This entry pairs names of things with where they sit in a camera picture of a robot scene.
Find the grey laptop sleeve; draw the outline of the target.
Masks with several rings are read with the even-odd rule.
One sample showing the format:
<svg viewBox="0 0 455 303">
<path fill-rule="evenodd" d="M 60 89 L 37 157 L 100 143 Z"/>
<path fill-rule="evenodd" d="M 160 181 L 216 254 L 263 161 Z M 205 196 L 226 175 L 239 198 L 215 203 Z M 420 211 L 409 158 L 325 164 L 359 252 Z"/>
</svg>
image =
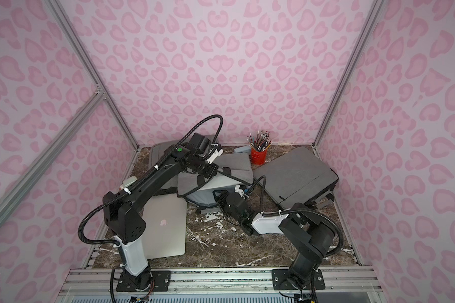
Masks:
<svg viewBox="0 0 455 303">
<path fill-rule="evenodd" d="M 244 186 L 250 186 L 254 181 L 254 174 L 248 154 L 221 155 L 214 163 L 219 166 L 215 176 L 228 176 L 242 182 Z M 202 187 L 209 180 L 211 179 L 206 179 L 201 175 L 181 173 L 178 175 L 177 196 L 190 202 L 187 196 Z"/>
</svg>

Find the dark grey laptop case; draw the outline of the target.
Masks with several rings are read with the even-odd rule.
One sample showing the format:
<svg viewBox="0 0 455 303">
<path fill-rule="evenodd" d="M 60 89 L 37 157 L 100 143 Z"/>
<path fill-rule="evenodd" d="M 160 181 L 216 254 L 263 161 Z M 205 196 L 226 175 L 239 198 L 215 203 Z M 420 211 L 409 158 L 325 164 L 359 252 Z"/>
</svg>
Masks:
<svg viewBox="0 0 455 303">
<path fill-rule="evenodd" d="M 298 147 L 254 170 L 267 178 L 265 191 L 280 209 L 302 203 L 317 210 L 334 203 L 338 175 L 305 147 Z"/>
</svg>

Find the dark green laptop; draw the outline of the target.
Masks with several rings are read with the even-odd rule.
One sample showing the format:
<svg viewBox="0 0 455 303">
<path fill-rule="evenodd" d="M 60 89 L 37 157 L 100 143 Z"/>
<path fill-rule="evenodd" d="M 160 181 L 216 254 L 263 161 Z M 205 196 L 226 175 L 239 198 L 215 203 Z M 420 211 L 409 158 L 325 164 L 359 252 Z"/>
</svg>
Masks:
<svg viewBox="0 0 455 303">
<path fill-rule="evenodd" d="M 142 244 L 147 259 L 185 253 L 187 202 L 176 194 L 154 196 L 144 206 Z"/>
</svg>

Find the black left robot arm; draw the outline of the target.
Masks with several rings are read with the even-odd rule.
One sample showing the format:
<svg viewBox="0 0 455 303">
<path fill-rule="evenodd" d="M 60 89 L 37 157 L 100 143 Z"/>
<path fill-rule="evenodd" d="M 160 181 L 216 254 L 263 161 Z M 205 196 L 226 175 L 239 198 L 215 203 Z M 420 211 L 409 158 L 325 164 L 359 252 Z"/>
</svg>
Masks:
<svg viewBox="0 0 455 303">
<path fill-rule="evenodd" d="M 204 186 L 217 174 L 219 166 L 214 160 L 221 154 L 219 143 L 194 133 L 189 142 L 172 145 L 139 180 L 118 194 L 104 196 L 104 219 L 118 242 L 123 272 L 138 288 L 145 289 L 152 280 L 141 242 L 146 223 L 139 211 L 168 181 L 183 172 L 197 176 L 198 188 Z"/>
</svg>

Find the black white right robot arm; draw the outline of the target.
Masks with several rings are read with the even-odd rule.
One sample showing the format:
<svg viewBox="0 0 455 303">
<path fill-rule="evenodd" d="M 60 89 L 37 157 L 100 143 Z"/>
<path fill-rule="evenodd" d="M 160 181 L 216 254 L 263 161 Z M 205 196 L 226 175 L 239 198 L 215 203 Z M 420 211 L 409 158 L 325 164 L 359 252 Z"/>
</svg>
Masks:
<svg viewBox="0 0 455 303">
<path fill-rule="evenodd" d="M 214 199 L 221 212 L 236 220 L 246 235 L 282 234 L 288 239 L 298 254 L 285 281 L 298 290 L 308 286 L 314 289 L 316 272 L 323 259 L 344 246 L 338 224 L 302 203 L 287 210 L 255 213 L 246 202 L 244 191 L 217 190 Z"/>
</svg>

